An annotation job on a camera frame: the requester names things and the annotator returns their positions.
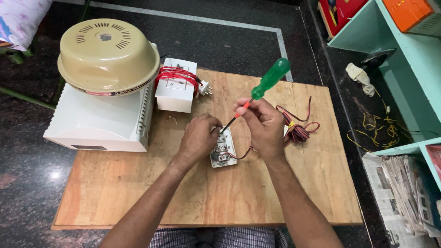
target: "newspaper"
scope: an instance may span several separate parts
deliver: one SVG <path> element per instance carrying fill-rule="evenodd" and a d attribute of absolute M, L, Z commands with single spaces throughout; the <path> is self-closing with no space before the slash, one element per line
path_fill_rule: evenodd
<path fill-rule="evenodd" d="M 429 220 L 432 218 L 429 208 L 424 209 L 427 218 L 422 217 L 423 208 L 419 206 L 423 204 L 420 198 L 424 191 L 420 192 L 422 183 L 413 175 L 415 164 L 412 159 L 392 159 L 383 166 L 382 157 L 368 152 L 363 156 L 363 165 L 387 230 L 390 247 L 437 248 L 431 237 L 441 237 L 441 233 L 430 226 Z"/>

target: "checkered shorts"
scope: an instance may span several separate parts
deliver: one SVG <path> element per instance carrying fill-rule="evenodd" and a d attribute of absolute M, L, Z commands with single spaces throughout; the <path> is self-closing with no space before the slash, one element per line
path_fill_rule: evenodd
<path fill-rule="evenodd" d="M 270 227 L 162 228 L 157 229 L 149 248 L 286 248 L 282 231 Z"/>

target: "socket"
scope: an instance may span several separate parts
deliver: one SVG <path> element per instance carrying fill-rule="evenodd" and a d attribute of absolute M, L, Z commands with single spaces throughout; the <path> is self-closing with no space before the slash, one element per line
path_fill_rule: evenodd
<path fill-rule="evenodd" d="M 213 168 L 237 164 L 237 160 L 226 152 L 236 156 L 230 128 L 227 128 L 224 133 L 219 134 L 217 137 L 217 145 L 210 153 L 211 166 Z"/>

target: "electric plug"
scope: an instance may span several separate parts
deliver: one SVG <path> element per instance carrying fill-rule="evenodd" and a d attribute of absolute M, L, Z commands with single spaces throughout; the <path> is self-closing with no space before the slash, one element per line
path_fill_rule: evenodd
<path fill-rule="evenodd" d="M 205 96 L 205 94 L 208 94 L 208 95 L 212 96 L 213 93 L 211 93 L 211 91 L 209 91 L 209 90 L 213 89 L 213 88 L 210 87 L 210 83 L 209 82 L 205 82 L 204 80 L 202 80 L 201 83 L 202 83 L 202 86 L 199 85 L 199 87 L 198 87 L 199 94 L 201 94 L 203 96 Z"/>

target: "wooden table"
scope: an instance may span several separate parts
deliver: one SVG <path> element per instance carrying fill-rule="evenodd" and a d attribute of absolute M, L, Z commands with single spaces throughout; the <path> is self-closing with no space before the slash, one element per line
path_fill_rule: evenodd
<path fill-rule="evenodd" d="M 210 113 L 226 124 L 235 99 L 250 95 L 260 78 L 198 70 L 213 86 L 213 97 L 195 99 L 191 114 L 155 110 L 147 153 L 80 150 L 55 216 L 52 229 L 112 228 L 158 178 L 177 152 L 184 127 L 192 117 Z M 362 223 L 333 105 L 327 87 L 279 82 L 266 92 L 299 118 L 320 123 L 303 144 L 285 152 L 309 197 L 333 225 Z M 169 115 L 176 117 L 178 124 Z M 231 125 L 235 150 L 242 156 L 250 132 L 242 118 Z M 284 223 L 267 168 L 252 151 L 237 165 L 212 168 L 208 157 L 184 178 L 168 206 L 161 226 L 202 227 L 274 225 Z"/>

